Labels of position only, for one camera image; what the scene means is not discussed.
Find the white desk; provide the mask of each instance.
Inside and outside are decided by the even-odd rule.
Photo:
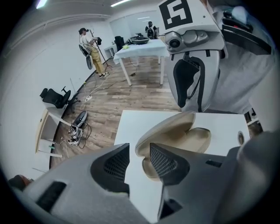
[[[163,76],[164,76],[164,68],[165,68],[165,57],[169,57],[168,50],[166,49],[166,45],[161,40],[149,40],[147,44],[142,45],[129,45],[128,49],[121,49],[114,56],[115,64],[120,63],[122,70],[126,76],[126,80],[128,85],[131,86],[130,78],[127,74],[126,68],[124,67],[122,58],[129,57],[139,57],[139,56],[158,56],[158,63],[161,63],[161,79],[160,84],[163,84]]]
[[[118,51],[116,44],[112,44],[108,47],[105,47],[104,50],[105,51],[110,51],[112,57],[114,57],[114,54],[116,54],[117,51]]]
[[[130,163],[126,170],[125,183],[129,184],[130,200],[151,223],[157,222],[161,200],[162,183],[150,180],[142,169],[143,157],[135,154],[137,141],[153,126],[178,112],[124,110],[119,123],[115,145],[129,143]],[[211,143],[207,154],[226,156],[228,151],[239,146],[238,131],[245,142],[250,139],[244,115],[197,113],[192,128],[203,127],[211,131]]]
[[[61,119],[61,117],[56,113],[54,107],[48,107],[44,110],[43,112],[43,115],[39,121],[39,124],[38,124],[38,128],[37,128],[37,133],[36,133],[36,145],[35,145],[35,153],[45,153],[49,156],[54,156],[54,157],[62,157],[62,155],[60,154],[55,154],[55,153],[48,153],[48,152],[44,152],[42,150],[39,149],[39,144],[40,144],[40,141],[47,141],[51,144],[54,144],[53,140],[49,140],[49,139],[42,139],[42,133],[43,133],[43,130],[44,130],[44,127],[45,127],[45,124],[46,124],[46,121],[48,119],[48,117],[51,116],[52,118],[55,118],[57,120],[59,120],[60,122],[64,123],[64,124],[67,124],[68,126],[71,126],[70,123],[64,121],[63,119]]]

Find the black office chair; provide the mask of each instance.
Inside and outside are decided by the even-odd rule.
[[[78,100],[76,95],[73,96],[71,100],[69,100],[69,97],[71,95],[71,90],[66,92],[65,86],[61,91],[65,92],[64,96],[62,96],[61,94],[58,94],[53,89],[48,90],[47,88],[45,88],[45,89],[43,89],[42,93],[40,94],[40,97],[43,99],[43,102],[54,104],[56,106],[56,108],[58,108],[58,109],[61,109],[66,104],[68,104],[68,106],[71,108],[72,113],[74,113],[72,105],[74,103],[80,102],[80,100]]]
[[[123,37],[121,36],[116,36],[115,37],[115,44],[117,45],[117,50],[121,50],[124,46],[124,40]]]

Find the tripod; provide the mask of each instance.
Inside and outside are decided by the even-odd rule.
[[[103,56],[103,54],[102,54],[102,52],[101,52],[101,50],[100,50],[100,48],[99,48],[99,46],[98,46],[98,44],[97,44],[97,43],[96,43],[96,46],[98,47],[98,50],[99,50],[99,52],[101,53],[102,58],[104,59],[104,61],[105,61],[105,63],[106,63],[106,68],[105,68],[105,71],[106,71],[106,69],[107,69],[108,67],[112,69],[112,66],[111,66],[111,65],[108,65],[107,61],[105,60],[105,58],[104,58],[104,56]]]

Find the camera lens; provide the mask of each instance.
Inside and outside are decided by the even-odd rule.
[[[170,45],[171,47],[173,47],[173,48],[177,48],[177,47],[180,46],[180,41],[179,41],[179,40],[171,40],[171,41],[169,42],[169,45]]]

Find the mesh grille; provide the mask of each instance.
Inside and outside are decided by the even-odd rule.
[[[169,159],[154,147],[150,148],[150,157],[151,163],[160,178],[177,167],[177,163],[173,159]]]
[[[129,163],[129,150],[122,150],[105,162],[104,170],[118,180],[124,181]]]

